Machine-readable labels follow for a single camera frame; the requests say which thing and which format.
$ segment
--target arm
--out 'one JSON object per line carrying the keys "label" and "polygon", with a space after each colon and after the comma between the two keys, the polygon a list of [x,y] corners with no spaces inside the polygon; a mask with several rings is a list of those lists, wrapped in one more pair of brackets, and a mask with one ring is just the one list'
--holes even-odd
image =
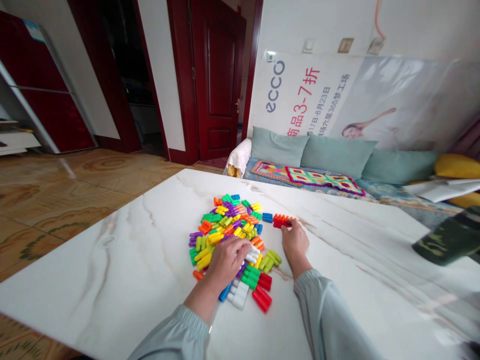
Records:
{"label": "arm", "polygon": [[310,245],[298,221],[282,227],[283,248],[293,271],[303,325],[315,360],[383,359],[364,333],[331,280],[313,269],[305,253]]}
{"label": "arm", "polygon": [[209,333],[207,324],[217,299],[239,271],[250,248],[250,242],[239,237],[217,245],[205,277],[185,302],[143,339],[128,360],[203,360]]}

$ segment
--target light gray sleeve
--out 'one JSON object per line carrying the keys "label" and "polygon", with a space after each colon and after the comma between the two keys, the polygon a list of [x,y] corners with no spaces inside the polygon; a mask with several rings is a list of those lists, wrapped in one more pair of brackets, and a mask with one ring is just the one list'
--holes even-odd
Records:
{"label": "light gray sleeve", "polygon": [[179,305],[142,340],[128,360],[204,360],[208,334],[205,321],[188,307]]}
{"label": "light gray sleeve", "polygon": [[300,275],[293,290],[315,360],[383,359],[330,279],[311,269]]}

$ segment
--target pile of building blocks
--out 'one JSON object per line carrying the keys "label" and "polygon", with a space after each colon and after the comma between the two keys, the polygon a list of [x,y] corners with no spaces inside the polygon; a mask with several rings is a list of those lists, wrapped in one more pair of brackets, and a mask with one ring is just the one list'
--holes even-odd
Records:
{"label": "pile of building blocks", "polygon": [[228,299],[236,308],[243,310],[251,289],[253,300],[266,313],[272,304],[272,298],[266,293],[272,287],[272,278],[268,273],[273,266],[278,267],[282,259],[272,249],[262,254],[265,244],[260,238],[263,231],[260,220],[273,223],[274,228],[280,228],[287,225],[288,219],[293,218],[261,213],[262,206],[258,202],[250,204],[245,199],[241,201],[238,194],[214,197],[213,205],[215,208],[202,215],[198,231],[190,234],[188,243],[191,247],[190,259],[192,265],[198,268],[193,271],[193,276],[197,281],[203,279],[204,272],[210,265],[212,253],[221,242],[235,236],[250,240],[251,249],[245,261],[235,279],[221,292],[218,299],[221,302]]}

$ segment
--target right hand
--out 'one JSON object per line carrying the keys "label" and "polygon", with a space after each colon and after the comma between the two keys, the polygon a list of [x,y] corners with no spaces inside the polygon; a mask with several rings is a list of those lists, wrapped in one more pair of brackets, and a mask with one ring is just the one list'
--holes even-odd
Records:
{"label": "right hand", "polygon": [[304,257],[307,252],[310,241],[305,230],[300,226],[297,219],[287,220],[288,227],[281,226],[281,237],[283,250],[287,258],[291,261],[296,257]]}

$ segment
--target yellow pillow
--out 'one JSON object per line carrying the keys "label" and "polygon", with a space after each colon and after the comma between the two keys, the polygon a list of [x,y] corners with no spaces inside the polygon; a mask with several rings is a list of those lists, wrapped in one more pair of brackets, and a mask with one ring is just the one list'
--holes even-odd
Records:
{"label": "yellow pillow", "polygon": [[447,201],[450,204],[457,205],[458,207],[466,209],[472,205],[480,206],[480,194],[477,192],[471,192],[467,195],[454,197]]}
{"label": "yellow pillow", "polygon": [[435,173],[446,178],[480,179],[480,162],[465,155],[441,154]]}

